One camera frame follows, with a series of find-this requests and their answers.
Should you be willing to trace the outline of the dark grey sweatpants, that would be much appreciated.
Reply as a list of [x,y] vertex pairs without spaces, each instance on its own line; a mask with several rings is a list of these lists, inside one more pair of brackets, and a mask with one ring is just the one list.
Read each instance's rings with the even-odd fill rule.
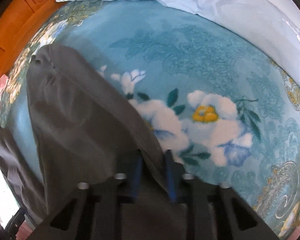
[[36,228],[81,182],[115,174],[119,156],[140,150],[137,199],[122,204],[121,239],[185,239],[186,210],[166,195],[164,154],[134,107],[74,49],[50,44],[32,57],[27,105],[42,179],[0,126],[0,169]]

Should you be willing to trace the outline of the teal floral bed blanket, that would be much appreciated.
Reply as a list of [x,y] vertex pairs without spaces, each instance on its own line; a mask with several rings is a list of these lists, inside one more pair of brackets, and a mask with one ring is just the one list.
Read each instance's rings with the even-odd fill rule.
[[52,42],[80,52],[188,171],[231,185],[280,239],[300,228],[300,87],[266,54],[155,1],[62,6],[18,56],[0,105],[1,126],[37,176],[25,75]]

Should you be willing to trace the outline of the orange wooden headboard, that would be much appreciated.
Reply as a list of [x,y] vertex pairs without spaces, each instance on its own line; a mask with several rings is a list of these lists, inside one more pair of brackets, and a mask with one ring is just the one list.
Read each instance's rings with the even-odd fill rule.
[[0,0],[0,77],[42,24],[61,6],[55,0]]

